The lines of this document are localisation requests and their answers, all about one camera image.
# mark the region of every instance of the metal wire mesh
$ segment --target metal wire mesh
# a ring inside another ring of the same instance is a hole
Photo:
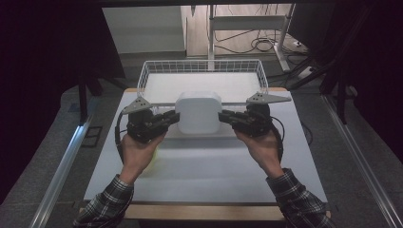
[[[259,79],[261,92],[268,93],[266,75],[260,60],[180,60],[146,61],[137,85],[138,96],[144,95],[148,76],[151,73],[213,73],[254,72]]]

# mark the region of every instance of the gray floor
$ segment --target gray floor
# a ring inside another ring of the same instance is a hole
[[[267,75],[280,74],[279,65],[273,56],[261,57],[261,60]],[[120,80],[129,86],[135,86],[142,68],[142,59],[125,56],[123,62],[126,79]],[[285,78],[269,78],[269,81],[279,79]],[[120,88],[105,81],[101,83],[105,92],[100,97],[96,115],[91,122],[93,127],[102,127],[100,140],[93,148],[80,148],[47,227],[70,227],[78,214],[78,208],[83,205],[86,186],[123,94]],[[283,81],[278,81],[273,86],[282,83]],[[314,140],[310,148],[329,200],[332,218],[337,227],[389,227],[318,93],[319,83],[320,79],[317,79],[292,92],[301,121],[313,132]],[[0,227],[28,227],[48,188],[79,122],[77,87],[65,92],[61,104],[62,107],[34,158],[0,207]],[[355,140],[388,192],[398,214],[402,216],[402,163],[361,118],[352,100],[346,103],[346,117]],[[92,143],[93,139],[83,142]],[[138,227],[138,223],[136,220],[125,220],[120,227]]]

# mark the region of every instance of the shirt cuff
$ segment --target shirt cuff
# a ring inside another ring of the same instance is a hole
[[[294,176],[291,169],[283,168],[282,170],[284,171],[284,175],[281,177],[276,179],[266,179],[273,194],[279,202],[294,199],[300,196],[300,194],[305,190],[305,186]]]

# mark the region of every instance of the white wall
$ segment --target white wall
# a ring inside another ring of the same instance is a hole
[[[183,51],[181,7],[104,8],[118,53]]]

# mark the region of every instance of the person's arm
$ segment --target person's arm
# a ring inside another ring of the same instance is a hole
[[[149,143],[134,141],[124,135],[124,166],[120,175],[98,194],[73,221],[73,227],[116,227],[125,215],[133,197],[134,181],[150,164],[161,135]]]
[[[278,145],[272,132],[256,138],[239,131],[235,131],[235,134],[246,144],[252,158],[268,176],[266,181],[287,219],[287,227],[336,227],[326,217],[325,204],[306,190],[291,169],[281,168]]]

